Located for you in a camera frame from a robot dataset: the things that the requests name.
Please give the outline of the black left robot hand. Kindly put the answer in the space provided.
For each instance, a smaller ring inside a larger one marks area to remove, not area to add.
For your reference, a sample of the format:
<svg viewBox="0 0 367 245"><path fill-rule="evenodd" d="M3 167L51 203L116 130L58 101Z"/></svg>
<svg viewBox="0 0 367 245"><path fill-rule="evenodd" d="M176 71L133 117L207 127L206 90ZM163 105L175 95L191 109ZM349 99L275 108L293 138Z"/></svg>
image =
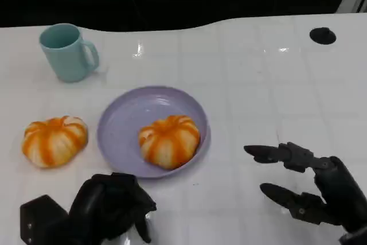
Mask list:
<svg viewBox="0 0 367 245"><path fill-rule="evenodd" d="M132 174L95 174L84 182L68 213L73 244L101 244L135 227L151 243L146 215L157 205Z"/></svg>

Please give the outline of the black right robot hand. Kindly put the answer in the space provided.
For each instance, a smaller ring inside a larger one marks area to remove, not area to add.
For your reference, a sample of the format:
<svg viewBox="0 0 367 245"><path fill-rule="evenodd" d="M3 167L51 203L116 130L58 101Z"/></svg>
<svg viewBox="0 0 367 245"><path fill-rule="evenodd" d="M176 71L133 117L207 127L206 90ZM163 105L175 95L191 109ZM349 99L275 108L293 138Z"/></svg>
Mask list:
<svg viewBox="0 0 367 245"><path fill-rule="evenodd" d="M261 164L282 162L286 169L299 173L307 168L313 170L320 196L307 192L298 195L275 184L260 184L260 190L288 209L294 219L316 225L341 225L348 233L366 225L366 197L339 158L315 157L310 150L292 142L277 147L246 145L244 150Z"/></svg>

